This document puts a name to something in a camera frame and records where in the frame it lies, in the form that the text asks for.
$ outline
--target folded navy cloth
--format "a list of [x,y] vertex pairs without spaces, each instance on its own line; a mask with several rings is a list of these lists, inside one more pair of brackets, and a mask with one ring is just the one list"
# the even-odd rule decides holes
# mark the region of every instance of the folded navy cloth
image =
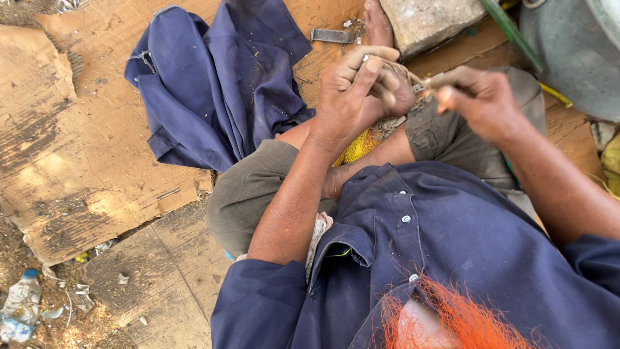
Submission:
[[281,0],[224,0],[211,27],[180,6],[157,11],[125,67],[157,160],[224,172],[308,120],[291,67],[311,49]]

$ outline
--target yellow fabric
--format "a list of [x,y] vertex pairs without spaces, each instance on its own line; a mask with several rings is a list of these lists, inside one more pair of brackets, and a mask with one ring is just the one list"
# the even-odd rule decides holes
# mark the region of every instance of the yellow fabric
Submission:
[[620,200],[620,133],[611,140],[601,155],[601,164],[607,178],[608,190]]
[[373,133],[370,129],[364,131],[359,137],[357,137],[345,151],[338,157],[338,160],[334,163],[334,166],[342,166],[347,163],[363,157],[374,149],[379,142],[373,138]]

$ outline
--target rock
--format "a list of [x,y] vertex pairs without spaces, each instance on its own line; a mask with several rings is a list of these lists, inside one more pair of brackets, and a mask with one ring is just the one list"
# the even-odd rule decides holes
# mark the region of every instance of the rock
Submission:
[[486,14],[480,0],[380,1],[394,29],[394,45],[404,58],[455,36]]
[[599,152],[605,150],[607,144],[616,134],[616,128],[613,125],[605,124],[603,122],[591,124],[590,130],[592,131],[592,136],[594,136],[596,149],[598,149]]

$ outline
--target man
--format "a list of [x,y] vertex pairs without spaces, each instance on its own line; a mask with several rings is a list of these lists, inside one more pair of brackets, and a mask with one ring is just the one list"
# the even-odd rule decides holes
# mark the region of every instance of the man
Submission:
[[[214,189],[212,231],[233,256],[247,252],[219,292],[214,348],[620,347],[620,203],[544,137],[531,76],[463,67],[434,78],[433,102],[330,167],[410,106],[375,57],[398,56],[377,42],[389,23],[378,0],[365,7],[382,46],[323,71],[315,118],[264,141]],[[334,223],[311,245],[327,198],[339,200]],[[450,284],[456,297],[442,296]]]

